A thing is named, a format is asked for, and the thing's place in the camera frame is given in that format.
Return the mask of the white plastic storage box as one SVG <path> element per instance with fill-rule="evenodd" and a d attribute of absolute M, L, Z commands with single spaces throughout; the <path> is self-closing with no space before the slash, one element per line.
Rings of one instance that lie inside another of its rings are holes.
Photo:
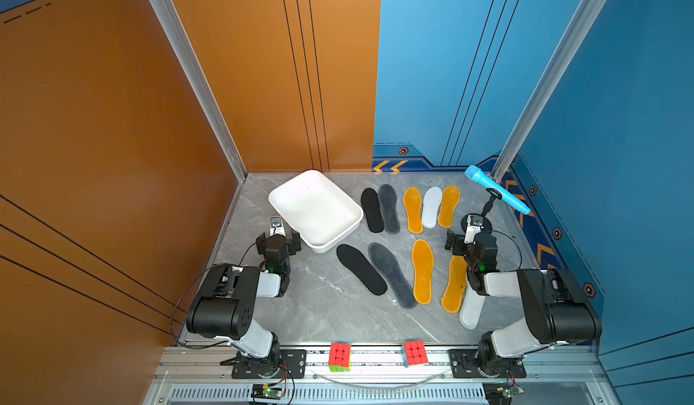
<path fill-rule="evenodd" d="M 269 204 L 315 253 L 340 244 L 364 217 L 361 206 L 317 170 L 307 170 L 274 188 Z"/>

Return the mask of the grey felt insole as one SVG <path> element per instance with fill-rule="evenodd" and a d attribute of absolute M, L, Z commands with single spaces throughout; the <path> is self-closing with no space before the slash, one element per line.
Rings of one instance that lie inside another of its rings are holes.
<path fill-rule="evenodd" d="M 385 277 L 392 288 L 399 305 L 405 309 L 413 309 L 417 305 L 417 300 L 395 255 L 377 242 L 369 245 L 368 253 L 374 267 Z"/>
<path fill-rule="evenodd" d="M 385 231 L 390 234 L 399 233 L 400 222 L 397 213 L 398 196 L 393 186 L 390 184 L 380 186 L 378 198 Z"/>

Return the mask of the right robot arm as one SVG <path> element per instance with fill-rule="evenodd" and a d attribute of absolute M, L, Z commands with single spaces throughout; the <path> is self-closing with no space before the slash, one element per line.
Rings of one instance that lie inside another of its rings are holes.
<path fill-rule="evenodd" d="M 453 350 L 450 362 L 455 378 L 493 378 L 522 373 L 522 360 L 553 345 L 576 345 L 598 340 L 602 323 L 590 298 L 567 269 L 497 269 L 497 243 L 493 233 L 473 239 L 448 231 L 445 248 L 463 259 L 463 279 L 457 304 L 461 325 L 475 329 L 488 298 L 518 298 L 523 317 L 502 329 L 482 335 L 477 349 Z"/>

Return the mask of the black insole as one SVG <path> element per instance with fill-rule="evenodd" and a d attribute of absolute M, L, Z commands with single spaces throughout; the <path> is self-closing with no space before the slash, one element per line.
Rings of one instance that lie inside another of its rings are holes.
<path fill-rule="evenodd" d="M 339 262 L 349 269 L 373 295 L 381 296 L 387 292 L 388 285 L 384 278 L 361 251 L 348 244 L 340 244 L 337 246 L 336 254 Z"/>
<path fill-rule="evenodd" d="M 366 188 L 361 194 L 361 207 L 366 217 L 367 225 L 372 233 L 381 233 L 385 229 L 381 214 L 378 193 L 373 188 Z"/>

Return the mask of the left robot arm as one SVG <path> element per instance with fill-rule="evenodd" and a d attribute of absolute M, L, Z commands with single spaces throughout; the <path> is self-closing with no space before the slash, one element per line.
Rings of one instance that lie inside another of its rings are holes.
<path fill-rule="evenodd" d="M 288 371 L 278 336 L 254 320 L 259 298 L 281 298 L 290 283 L 290 257 L 301 251 L 299 233 L 260 235 L 260 266 L 217 264 L 209 269 L 186 318 L 190 333 L 218 340 L 238 350 L 220 362 L 240 378 L 271 378 Z"/>

